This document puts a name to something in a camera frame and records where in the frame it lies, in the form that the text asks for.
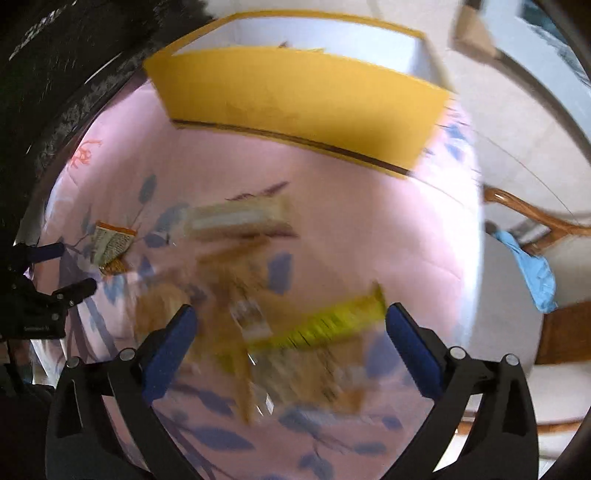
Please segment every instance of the blue gripper pad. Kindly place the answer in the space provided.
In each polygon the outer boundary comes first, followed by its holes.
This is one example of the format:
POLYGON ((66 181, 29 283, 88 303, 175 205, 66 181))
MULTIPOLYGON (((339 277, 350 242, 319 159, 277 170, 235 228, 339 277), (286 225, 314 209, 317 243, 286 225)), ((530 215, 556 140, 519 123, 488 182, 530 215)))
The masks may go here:
POLYGON ((142 396, 148 405, 164 396, 197 334, 194 308, 189 305, 180 307, 166 329, 161 331, 164 339, 143 371, 142 396))
POLYGON ((388 336, 421 395, 437 401, 443 395, 443 372, 415 327, 395 304, 390 305, 386 313, 388 336))

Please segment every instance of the screw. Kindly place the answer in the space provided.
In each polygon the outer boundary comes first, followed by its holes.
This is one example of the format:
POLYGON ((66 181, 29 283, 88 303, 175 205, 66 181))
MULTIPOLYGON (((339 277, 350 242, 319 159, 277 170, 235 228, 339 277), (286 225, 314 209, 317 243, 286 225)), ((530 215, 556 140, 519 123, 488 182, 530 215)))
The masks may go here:
POLYGON ((119 352, 119 358, 124 362, 129 362, 135 357, 135 350, 133 348, 125 348, 119 352))
POLYGON ((449 349, 449 354, 456 360, 462 360, 466 357, 466 351, 461 346, 453 346, 449 349))
POLYGON ((507 362, 512 367, 516 367, 517 365, 519 365, 519 359, 516 355, 513 355, 512 353, 505 357, 505 362, 507 362))
POLYGON ((66 362, 66 367, 76 368, 80 364, 80 357, 73 356, 66 362))

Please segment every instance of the blue leaf pattern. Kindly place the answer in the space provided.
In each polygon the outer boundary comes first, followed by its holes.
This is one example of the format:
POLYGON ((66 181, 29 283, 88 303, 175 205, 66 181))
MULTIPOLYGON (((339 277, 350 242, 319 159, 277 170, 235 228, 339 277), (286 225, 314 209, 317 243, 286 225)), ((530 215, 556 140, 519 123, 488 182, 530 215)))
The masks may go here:
POLYGON ((233 417, 234 412, 228 405, 226 399, 220 397, 218 394, 210 390, 196 390, 195 395, 201 400, 201 403, 208 410, 224 415, 225 417, 233 417))
POLYGON ((254 445, 245 438, 218 427, 197 427, 193 428, 191 433, 211 450, 232 452, 254 450, 254 445))
POLYGON ((103 291, 111 305, 115 305, 117 299, 123 295, 127 282, 124 275, 113 275, 110 279, 104 280, 103 291))
POLYGON ((141 263, 139 264, 138 274, 142 278, 142 280, 147 280, 150 277, 154 276, 154 269, 152 268, 152 264, 148 260, 148 257, 145 255, 142 258, 141 263))
POLYGON ((267 262, 267 287, 278 295, 283 295, 291 288, 291 260, 291 253, 282 252, 267 262))
POLYGON ((105 324, 105 319, 100 314, 99 309, 96 307, 95 301, 92 298, 88 298, 84 300, 84 303, 88 308, 88 312, 90 313, 90 319, 92 322, 94 322, 96 329, 99 331, 100 337, 103 340, 103 343, 109 351, 109 356, 111 358, 117 356, 119 349, 116 347, 113 337, 109 333, 107 325, 105 324))
POLYGON ((203 463, 203 457, 196 457, 192 453, 189 453, 185 456, 186 459, 193 465, 197 473, 200 473, 199 470, 202 470, 209 480, 216 480, 216 475, 213 473, 213 468, 209 463, 203 463))
POLYGON ((160 248, 166 246, 166 239, 157 233, 149 233, 144 237, 144 242, 150 248, 160 248))
POLYGON ((450 138, 467 142, 467 138, 462 134, 457 124, 448 125, 446 130, 450 138))
POLYGON ((320 426, 304 417, 297 409, 288 410, 284 413, 279 418, 279 423, 286 429, 296 433, 310 433, 314 437, 317 437, 320 433, 320 426))
POLYGON ((402 423, 397 417, 383 417, 382 423, 388 430, 400 430, 402 429, 402 423))
POLYGON ((86 215, 84 215, 84 218, 82 219, 82 223, 80 224, 80 229, 82 230, 82 233, 84 235, 86 235, 88 233, 89 223, 90 223, 90 207, 88 207, 88 212, 86 212, 86 215))
POLYGON ((166 209, 154 225, 156 232, 168 232, 174 225, 181 221, 183 217, 183 210, 189 206, 188 203, 178 203, 166 209))
POLYGON ((154 196, 156 190, 156 175, 150 175, 144 180, 144 184, 139 190, 138 200, 142 205, 148 203, 154 196))
POLYGON ((319 480, 332 480, 335 469, 332 464, 315 453, 308 453, 300 458, 298 467, 301 470, 312 470, 319 480))
POLYGON ((73 338, 74 343, 76 344, 76 348, 78 350, 77 355, 87 363, 89 362, 89 360, 97 362, 98 359, 96 355, 92 352, 92 350, 86 343, 86 335, 84 333, 84 327, 82 326, 82 320, 80 318, 78 308, 70 309, 68 313, 68 318, 70 319, 70 332, 68 338, 69 348, 67 350, 68 356, 74 355, 74 352, 72 351, 72 344, 70 343, 70 339, 73 338))
POLYGON ((450 143, 446 143, 445 144, 445 148, 447 148, 447 151, 452 155, 453 158, 455 158, 457 161, 461 161, 462 160, 462 154, 463 151, 460 148, 457 148, 455 145, 452 145, 450 143))
POLYGON ((214 464, 209 462, 203 455, 201 455, 201 453, 197 451, 193 444, 184 437, 183 433, 179 430, 175 422, 162 414, 157 413, 157 415, 164 428, 168 431, 168 434, 187 452, 186 458, 191 462, 191 464, 195 468, 200 468, 205 471, 210 480, 215 480, 215 475, 213 474, 214 464))
POLYGON ((172 418, 175 423, 183 424, 186 423, 186 421, 189 419, 189 416, 183 410, 175 410, 172 414, 172 418))
POLYGON ((316 461, 316 454, 315 453, 307 453, 306 455, 300 458, 300 462, 298 463, 298 468, 306 469, 311 468, 314 462, 316 461))
POLYGON ((393 373, 401 365, 400 355, 386 332, 376 338, 365 358, 368 378, 382 378, 393 373))
POLYGON ((81 253, 84 258, 90 258, 90 254, 92 253, 92 244, 85 245, 81 253))
POLYGON ((386 453, 386 446, 382 442, 357 443, 353 450, 359 455, 383 455, 386 453))

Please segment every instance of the black clamp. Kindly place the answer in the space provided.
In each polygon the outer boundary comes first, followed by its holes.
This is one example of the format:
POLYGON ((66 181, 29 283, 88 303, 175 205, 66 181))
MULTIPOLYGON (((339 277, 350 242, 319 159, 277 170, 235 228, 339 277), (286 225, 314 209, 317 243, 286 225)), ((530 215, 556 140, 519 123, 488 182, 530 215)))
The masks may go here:
POLYGON ((201 480, 151 408, 172 382, 196 331, 195 312, 184 305, 137 351, 126 348, 113 360, 96 364, 70 358, 49 414, 47 479, 201 480), (103 395, 115 398, 149 472, 127 460, 103 395))
MULTIPOLYGON (((183 306, 163 330, 110 362, 67 361, 51 406, 46 441, 48 480, 199 480, 151 408, 164 395, 189 348, 197 320, 183 306), (112 396, 150 471, 130 463, 101 396, 112 396)), ((421 394, 434 406, 382 480, 534 480, 537 429, 525 375, 514 355, 501 362, 472 359, 446 348, 394 304, 387 332, 421 394), (473 394, 483 394, 475 422, 455 463, 433 472, 473 394)))
POLYGON ((25 276, 32 264, 59 258, 61 243, 43 247, 14 245, 0 258, 0 340, 64 338, 67 311, 96 291, 96 281, 87 278, 56 290, 38 292, 25 276))
POLYGON ((458 346, 448 349, 399 303, 388 309, 386 328, 421 394, 434 406, 382 480, 538 478, 534 407, 515 355, 489 362, 471 358, 458 346), (482 394, 482 401, 458 460, 433 472, 475 394, 482 394))

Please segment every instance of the black fabric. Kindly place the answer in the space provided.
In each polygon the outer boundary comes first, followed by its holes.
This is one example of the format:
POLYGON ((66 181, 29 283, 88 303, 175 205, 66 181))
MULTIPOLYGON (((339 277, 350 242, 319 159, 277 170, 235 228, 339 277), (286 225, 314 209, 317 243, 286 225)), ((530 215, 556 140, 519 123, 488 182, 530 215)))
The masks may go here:
POLYGON ((0 393, 0 478, 46 480, 45 435, 51 391, 27 385, 18 396, 0 393))
POLYGON ((146 56, 209 20, 198 0, 0 4, 0 248, 59 149, 146 56))

